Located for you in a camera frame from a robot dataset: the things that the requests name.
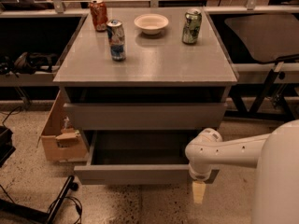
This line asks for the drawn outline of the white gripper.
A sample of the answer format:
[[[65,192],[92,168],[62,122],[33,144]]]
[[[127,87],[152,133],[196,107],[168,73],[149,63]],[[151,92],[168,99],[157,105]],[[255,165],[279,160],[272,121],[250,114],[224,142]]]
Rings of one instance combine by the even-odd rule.
[[[207,181],[210,178],[211,166],[204,165],[197,169],[189,166],[189,174],[193,180],[197,180],[192,182],[193,201],[197,204],[201,204],[204,200],[206,191],[206,184],[204,181]]]

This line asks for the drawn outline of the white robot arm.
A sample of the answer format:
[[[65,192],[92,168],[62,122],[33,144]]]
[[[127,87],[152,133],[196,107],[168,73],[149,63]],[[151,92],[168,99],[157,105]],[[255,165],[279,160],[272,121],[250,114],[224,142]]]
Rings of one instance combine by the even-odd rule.
[[[256,170],[251,224],[299,224],[299,120],[229,141],[207,128],[185,147],[185,155],[194,180],[207,180],[213,164]]]

